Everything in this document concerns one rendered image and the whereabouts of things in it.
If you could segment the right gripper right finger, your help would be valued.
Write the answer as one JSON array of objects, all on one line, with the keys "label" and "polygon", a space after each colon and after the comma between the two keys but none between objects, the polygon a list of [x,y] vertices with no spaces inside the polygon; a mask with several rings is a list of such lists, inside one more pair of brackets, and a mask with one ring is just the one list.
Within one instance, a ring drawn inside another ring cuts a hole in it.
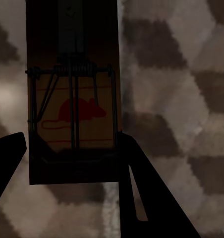
[{"label": "right gripper right finger", "polygon": [[[121,238],[201,238],[136,140],[117,133]],[[148,221],[137,219],[131,167]]]}]

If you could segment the mousetrap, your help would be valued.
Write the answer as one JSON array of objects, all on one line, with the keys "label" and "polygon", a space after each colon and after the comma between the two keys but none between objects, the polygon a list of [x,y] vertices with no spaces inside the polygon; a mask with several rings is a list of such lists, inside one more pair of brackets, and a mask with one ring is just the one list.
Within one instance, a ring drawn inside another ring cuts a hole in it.
[{"label": "mousetrap", "polygon": [[118,182],[117,0],[26,0],[29,185]]}]

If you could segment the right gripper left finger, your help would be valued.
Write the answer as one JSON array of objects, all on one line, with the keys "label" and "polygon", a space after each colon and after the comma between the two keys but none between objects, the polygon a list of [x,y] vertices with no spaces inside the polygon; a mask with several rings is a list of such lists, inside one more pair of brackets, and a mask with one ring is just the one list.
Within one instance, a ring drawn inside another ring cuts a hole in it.
[{"label": "right gripper left finger", "polygon": [[0,138],[0,197],[27,150],[23,132]]}]

